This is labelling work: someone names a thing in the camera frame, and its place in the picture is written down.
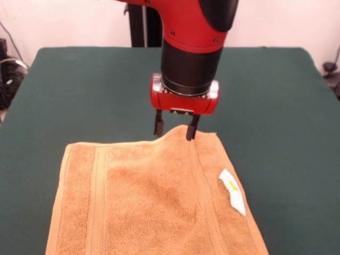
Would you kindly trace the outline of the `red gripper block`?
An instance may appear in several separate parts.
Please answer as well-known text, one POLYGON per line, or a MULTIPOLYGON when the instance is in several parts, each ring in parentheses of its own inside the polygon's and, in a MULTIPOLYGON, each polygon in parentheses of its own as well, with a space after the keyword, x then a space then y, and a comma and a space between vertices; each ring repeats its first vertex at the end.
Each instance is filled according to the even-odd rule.
POLYGON ((163 111, 184 112, 192 115, 188 125, 186 139, 194 140, 201 115, 211 115, 215 111, 220 96, 220 84, 214 80, 208 92, 201 96, 187 97, 172 93, 162 82, 162 75, 152 75, 150 83, 150 100, 153 108, 156 109, 154 135, 163 136, 164 120, 163 111))

